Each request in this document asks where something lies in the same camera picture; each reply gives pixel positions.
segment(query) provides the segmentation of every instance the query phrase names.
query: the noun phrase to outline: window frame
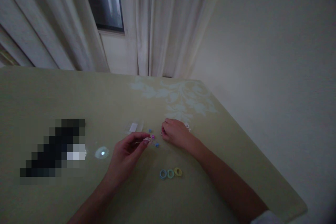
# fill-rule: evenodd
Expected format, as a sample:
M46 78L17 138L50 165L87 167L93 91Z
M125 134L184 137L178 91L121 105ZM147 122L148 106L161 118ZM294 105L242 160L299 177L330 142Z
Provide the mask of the window frame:
M104 32L121 32L121 33L125 33L125 29L124 29L124 19L123 19L123 10L122 10L122 6L121 6L121 0L119 0L119 5L120 5L120 15L121 15L121 24L122 24L122 28L120 27L115 27L115 26L109 26L109 25L105 25L105 24L99 24L96 21L94 21L94 23L97 26L98 31L102 30Z

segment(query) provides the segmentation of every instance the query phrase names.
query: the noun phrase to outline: light green tablecloth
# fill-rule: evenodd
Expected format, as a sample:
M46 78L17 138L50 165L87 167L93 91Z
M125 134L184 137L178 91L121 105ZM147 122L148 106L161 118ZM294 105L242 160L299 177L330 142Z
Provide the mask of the light green tablecloth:
M285 221L307 207L225 108L197 80L6 67L1 74L0 222L65 223L105 174L129 121L153 130L149 146L109 206L107 223L235 223L200 165L160 137L166 117L188 122L192 133L231 166ZM87 156L47 185L19 185L24 168L56 119L85 119ZM110 156L95 151L106 146ZM162 181L161 169L183 176Z

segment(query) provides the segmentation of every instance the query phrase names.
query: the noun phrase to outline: white curtain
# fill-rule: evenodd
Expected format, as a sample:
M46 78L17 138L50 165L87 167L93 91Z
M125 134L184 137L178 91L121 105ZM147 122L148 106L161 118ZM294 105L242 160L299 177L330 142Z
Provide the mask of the white curtain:
M217 0L121 0L130 74L186 77Z
M109 72L88 0L0 0L0 24L19 65Z

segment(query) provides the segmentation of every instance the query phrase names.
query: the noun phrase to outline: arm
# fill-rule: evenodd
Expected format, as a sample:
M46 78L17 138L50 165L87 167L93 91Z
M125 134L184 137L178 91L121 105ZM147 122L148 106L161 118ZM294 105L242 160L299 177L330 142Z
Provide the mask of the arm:
M106 175L68 224L95 223L97 221L112 200L118 187L132 173L138 159L148 145L148 141L143 139L149 136L147 133L132 133L115 145Z
M162 137L188 151L202 166L241 223L250 223L268 208L259 196L226 163L193 136L178 120L162 123Z

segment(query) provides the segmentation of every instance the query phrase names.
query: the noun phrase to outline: white wall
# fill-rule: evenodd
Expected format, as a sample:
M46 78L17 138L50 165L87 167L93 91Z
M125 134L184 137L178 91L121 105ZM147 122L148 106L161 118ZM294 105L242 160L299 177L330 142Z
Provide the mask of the white wall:
M111 73L127 74L127 44L124 34L99 31Z
M336 0L218 0L197 53L202 80L299 193L336 211Z

